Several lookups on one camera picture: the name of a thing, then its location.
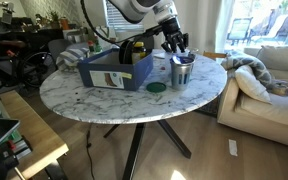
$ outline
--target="blue plastic box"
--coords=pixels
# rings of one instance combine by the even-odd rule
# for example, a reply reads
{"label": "blue plastic box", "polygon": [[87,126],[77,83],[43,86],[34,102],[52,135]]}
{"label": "blue plastic box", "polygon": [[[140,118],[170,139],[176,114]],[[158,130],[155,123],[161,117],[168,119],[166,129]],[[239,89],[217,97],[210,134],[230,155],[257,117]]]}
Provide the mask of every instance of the blue plastic box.
{"label": "blue plastic box", "polygon": [[152,54],[136,64],[120,64],[119,49],[109,49],[77,64],[86,87],[136,91],[153,69]]}

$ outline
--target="metal tumbler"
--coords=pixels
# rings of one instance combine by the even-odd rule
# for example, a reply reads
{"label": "metal tumbler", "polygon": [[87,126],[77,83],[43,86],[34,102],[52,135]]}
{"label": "metal tumbler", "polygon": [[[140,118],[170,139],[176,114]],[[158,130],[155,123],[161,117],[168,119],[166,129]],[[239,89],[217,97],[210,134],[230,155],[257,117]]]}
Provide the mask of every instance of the metal tumbler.
{"label": "metal tumbler", "polygon": [[194,66],[194,59],[190,57],[178,57],[179,62],[171,60],[172,88],[185,90],[190,82],[190,76]]}

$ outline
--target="couch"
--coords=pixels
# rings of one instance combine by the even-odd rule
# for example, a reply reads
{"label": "couch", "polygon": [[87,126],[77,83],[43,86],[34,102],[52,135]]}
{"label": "couch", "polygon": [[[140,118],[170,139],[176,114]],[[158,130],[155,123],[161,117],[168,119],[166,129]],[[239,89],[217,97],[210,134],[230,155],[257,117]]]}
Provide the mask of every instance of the couch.
{"label": "couch", "polygon": [[[244,49],[244,53],[261,60],[272,77],[288,81],[288,46],[262,46]],[[228,70],[217,115],[218,123],[288,145],[288,96],[268,93],[271,103],[246,95]]]}

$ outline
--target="wooden floor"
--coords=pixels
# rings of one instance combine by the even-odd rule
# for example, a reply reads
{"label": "wooden floor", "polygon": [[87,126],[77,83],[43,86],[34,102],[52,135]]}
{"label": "wooden floor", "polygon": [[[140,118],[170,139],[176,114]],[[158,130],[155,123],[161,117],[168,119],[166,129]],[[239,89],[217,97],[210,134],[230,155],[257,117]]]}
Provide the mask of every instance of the wooden floor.
{"label": "wooden floor", "polygon": [[[70,180],[91,180],[86,133],[96,180],[121,179],[135,125],[88,124],[63,118],[48,110],[38,93],[24,99],[67,143],[70,151],[59,159]],[[288,180],[288,146],[218,124],[216,119],[190,112],[167,120],[192,152],[185,158],[156,122],[147,123],[134,180]],[[237,154],[228,140],[237,141]],[[47,179],[44,172],[34,179]]]}

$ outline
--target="white marble surface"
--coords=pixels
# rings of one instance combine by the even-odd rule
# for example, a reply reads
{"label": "white marble surface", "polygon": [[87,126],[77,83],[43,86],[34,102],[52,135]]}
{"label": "white marble surface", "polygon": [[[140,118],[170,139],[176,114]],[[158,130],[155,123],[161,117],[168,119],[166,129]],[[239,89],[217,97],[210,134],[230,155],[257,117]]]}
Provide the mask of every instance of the white marble surface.
{"label": "white marble surface", "polygon": [[[40,95],[49,109],[70,119],[100,124],[140,123],[178,116],[207,104],[222,92],[226,79],[222,66],[197,56],[188,88],[176,91],[171,88],[169,62],[154,58],[151,74],[137,91],[86,88],[79,73],[57,71],[44,81]],[[148,92],[146,85],[151,82],[166,84],[166,91]]]}

